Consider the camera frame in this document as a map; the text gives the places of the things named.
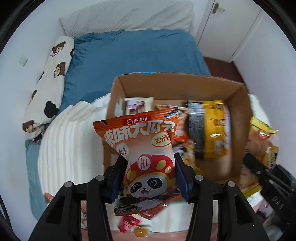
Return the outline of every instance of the door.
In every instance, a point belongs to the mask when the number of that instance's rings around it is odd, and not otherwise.
[[[203,55],[230,62],[259,12],[252,0],[215,0],[198,43]]]

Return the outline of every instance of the brown wooden floor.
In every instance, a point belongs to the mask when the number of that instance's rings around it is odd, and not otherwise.
[[[239,71],[233,62],[227,63],[221,60],[204,57],[212,76],[222,77],[229,80],[244,83]]]

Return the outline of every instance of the door handle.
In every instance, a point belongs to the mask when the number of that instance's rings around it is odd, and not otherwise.
[[[215,3],[215,6],[213,8],[212,13],[215,14],[217,11],[218,12],[225,12],[225,9],[219,7],[219,3],[218,2]]]

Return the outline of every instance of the wall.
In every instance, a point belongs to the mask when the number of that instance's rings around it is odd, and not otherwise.
[[[0,55],[0,193],[12,227],[28,240],[36,220],[30,210],[25,159],[25,135],[21,129],[26,105],[55,40],[64,35],[59,17],[101,0],[46,0],[15,31]],[[207,0],[193,0],[197,33]],[[28,58],[25,67],[19,64]]]
[[[296,176],[296,52],[278,25],[264,13],[234,60],[272,127],[280,129],[278,163]]]

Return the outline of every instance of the screw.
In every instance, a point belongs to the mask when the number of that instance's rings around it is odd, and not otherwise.
[[[228,183],[228,186],[230,186],[231,188],[235,187],[235,183],[233,181],[229,181]]]
[[[64,184],[65,188],[69,188],[70,186],[72,186],[72,182],[66,182]]]
[[[202,175],[196,175],[195,179],[198,181],[202,181],[203,180],[203,176]]]
[[[98,175],[98,176],[96,177],[96,179],[97,179],[98,181],[102,181],[102,180],[105,179],[105,177],[104,177],[104,175]]]

